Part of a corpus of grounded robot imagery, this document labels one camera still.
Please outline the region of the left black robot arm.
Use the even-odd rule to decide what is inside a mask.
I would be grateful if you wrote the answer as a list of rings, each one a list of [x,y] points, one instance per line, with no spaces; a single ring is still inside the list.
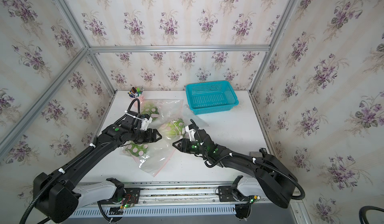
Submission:
[[[115,178],[108,178],[85,189],[78,188],[78,183],[103,158],[125,143],[142,145],[161,140],[159,131],[148,127],[151,122],[149,115],[128,108],[121,118],[107,126],[67,164],[49,175],[39,174],[33,182],[33,200],[20,223],[26,223],[33,209],[46,216],[43,223],[53,221],[58,224],[68,219],[77,209],[92,203],[110,200],[125,205],[128,202],[125,185]]]

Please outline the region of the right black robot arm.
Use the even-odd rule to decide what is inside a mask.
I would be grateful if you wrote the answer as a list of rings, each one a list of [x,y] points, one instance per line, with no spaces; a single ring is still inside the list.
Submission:
[[[237,177],[232,188],[236,200],[254,196],[260,189],[269,201],[286,209],[290,201],[305,198],[305,190],[295,175],[266,149],[259,150],[259,157],[234,152],[216,144],[194,121],[186,127],[186,132],[186,138],[172,144],[179,152],[202,158],[207,168],[234,169],[250,176],[250,179]]]

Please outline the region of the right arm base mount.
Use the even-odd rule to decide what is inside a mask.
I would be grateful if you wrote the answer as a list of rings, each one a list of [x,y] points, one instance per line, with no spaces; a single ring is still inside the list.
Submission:
[[[253,203],[264,196],[259,182],[254,178],[238,176],[229,186],[219,186],[216,190],[220,202]]]

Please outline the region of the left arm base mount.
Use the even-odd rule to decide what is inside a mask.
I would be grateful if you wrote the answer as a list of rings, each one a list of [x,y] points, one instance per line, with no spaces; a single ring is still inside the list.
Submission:
[[[139,203],[141,188],[126,188],[122,182],[115,178],[108,178],[106,181],[116,188],[112,197],[107,199],[108,203],[120,205],[123,209]]]

